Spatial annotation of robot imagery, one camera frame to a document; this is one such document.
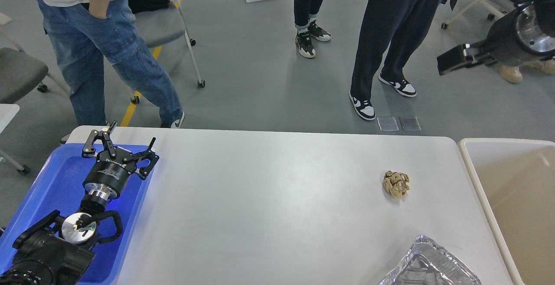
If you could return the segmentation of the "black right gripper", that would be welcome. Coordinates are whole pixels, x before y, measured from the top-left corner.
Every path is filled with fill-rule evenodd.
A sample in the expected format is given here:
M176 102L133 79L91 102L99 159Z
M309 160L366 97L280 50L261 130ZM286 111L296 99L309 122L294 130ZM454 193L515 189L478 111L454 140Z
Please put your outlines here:
M464 43L437 57L440 75L462 68L501 63L519 67L554 56L554 36L543 32L533 2L519 4L497 20L488 32L486 43Z

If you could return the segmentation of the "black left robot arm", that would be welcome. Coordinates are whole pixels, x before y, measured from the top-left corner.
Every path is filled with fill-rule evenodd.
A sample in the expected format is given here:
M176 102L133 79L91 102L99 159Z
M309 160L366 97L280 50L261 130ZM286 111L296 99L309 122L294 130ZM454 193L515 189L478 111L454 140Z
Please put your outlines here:
M108 285L119 273L159 155L115 145L115 124L48 158L1 236L3 285Z

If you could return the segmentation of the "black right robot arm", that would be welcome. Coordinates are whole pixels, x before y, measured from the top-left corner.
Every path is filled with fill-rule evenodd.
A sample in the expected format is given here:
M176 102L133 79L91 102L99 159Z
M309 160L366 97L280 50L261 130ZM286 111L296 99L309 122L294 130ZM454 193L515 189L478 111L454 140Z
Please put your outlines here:
M525 0L492 24L487 38L437 57L440 75L496 63L519 67L554 56L554 0Z

